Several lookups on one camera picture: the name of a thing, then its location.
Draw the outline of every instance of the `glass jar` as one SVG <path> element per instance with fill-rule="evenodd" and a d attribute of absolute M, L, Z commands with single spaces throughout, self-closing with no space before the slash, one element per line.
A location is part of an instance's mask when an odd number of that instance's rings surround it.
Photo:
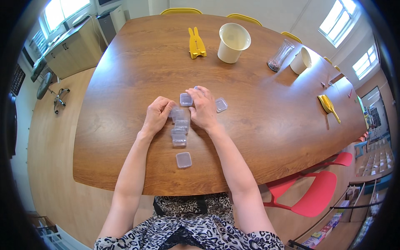
<path fill-rule="evenodd" d="M 271 57 L 267 64 L 275 72 L 280 70 L 286 57 L 294 50 L 294 45 L 285 39 L 276 54 Z"/>

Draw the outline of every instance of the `power cord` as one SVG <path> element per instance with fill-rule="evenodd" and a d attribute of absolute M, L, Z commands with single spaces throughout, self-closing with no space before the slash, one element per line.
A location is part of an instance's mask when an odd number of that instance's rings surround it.
<path fill-rule="evenodd" d="M 103 54 L 104 52 L 101 51 L 101 47 L 100 47 L 100 36 L 97 34 L 96 28 L 94 27 L 94 20 L 93 20 L 93 17 L 92 17 L 91 15 L 87 15 L 87 16 L 89 16 L 89 17 L 92 19 L 93 31 L 96 33 L 96 35 L 97 35 L 97 37 L 98 37 L 100 53 Z"/>

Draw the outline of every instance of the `leopard print top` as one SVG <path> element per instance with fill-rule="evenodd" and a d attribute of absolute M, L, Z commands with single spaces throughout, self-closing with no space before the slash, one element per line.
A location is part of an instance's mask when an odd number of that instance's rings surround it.
<path fill-rule="evenodd" d="M 235 228 L 232 204 L 226 193 L 205 195 L 204 201 L 206 213 L 198 199 L 156 196 L 155 206 L 162 209 L 163 215 L 154 211 L 153 217 L 121 238 L 99 238 L 94 249 L 169 249 L 179 243 L 207 250 L 284 249 L 279 237 L 271 232 L 245 234 Z"/>

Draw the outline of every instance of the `yellow dustpan handle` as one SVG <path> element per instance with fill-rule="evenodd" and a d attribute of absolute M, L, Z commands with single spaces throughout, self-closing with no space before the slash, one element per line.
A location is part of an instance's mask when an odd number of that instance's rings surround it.
<path fill-rule="evenodd" d="M 336 120 L 338 120 L 338 122 L 340 123 L 340 119 L 339 119 L 338 115 L 336 114 L 336 112 L 333 110 L 332 113 L 335 115 Z"/>

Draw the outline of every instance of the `wooden cabinet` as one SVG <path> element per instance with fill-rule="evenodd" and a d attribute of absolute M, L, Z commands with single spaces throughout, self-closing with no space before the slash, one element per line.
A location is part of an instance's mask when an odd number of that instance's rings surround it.
<path fill-rule="evenodd" d="M 79 26 L 70 29 L 45 53 L 48 66 L 60 78 L 96 67 L 106 44 L 96 35 L 89 18 Z"/>

